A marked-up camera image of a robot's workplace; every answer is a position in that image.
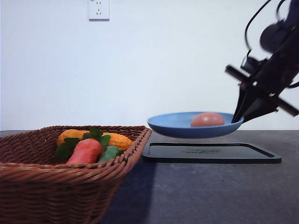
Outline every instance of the toy vegetable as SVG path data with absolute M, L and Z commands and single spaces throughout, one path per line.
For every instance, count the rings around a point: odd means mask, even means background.
M 80 141 L 66 164 L 95 163 L 102 152 L 102 145 L 96 139 Z

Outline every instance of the electrical outlet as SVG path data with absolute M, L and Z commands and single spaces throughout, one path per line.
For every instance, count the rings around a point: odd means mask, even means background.
M 109 21 L 109 0 L 88 0 L 89 21 Z

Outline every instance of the blue bowl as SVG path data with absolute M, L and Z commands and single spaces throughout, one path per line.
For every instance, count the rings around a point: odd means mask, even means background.
M 162 135 L 175 138 L 201 139 L 232 133 L 244 121 L 244 118 L 241 118 L 238 122 L 231 123 L 233 114 L 218 112 L 224 118 L 223 125 L 191 127 L 191 121 L 200 113 L 203 112 L 179 112 L 158 115 L 148 119 L 148 124 L 155 132 Z

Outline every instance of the wicker basket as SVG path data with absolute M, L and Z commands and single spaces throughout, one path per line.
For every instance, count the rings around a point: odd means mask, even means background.
M 151 130 L 93 126 L 126 135 L 133 143 L 121 156 L 100 164 L 65 165 L 66 160 L 54 157 L 61 132 L 89 127 L 51 126 L 0 138 L 0 223 L 96 224 L 102 219 Z

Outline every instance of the gray table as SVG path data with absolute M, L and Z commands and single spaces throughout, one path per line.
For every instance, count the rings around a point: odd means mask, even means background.
M 299 224 L 299 131 L 235 131 L 210 139 L 153 133 L 150 142 L 244 142 L 280 164 L 184 164 L 139 160 L 103 224 Z

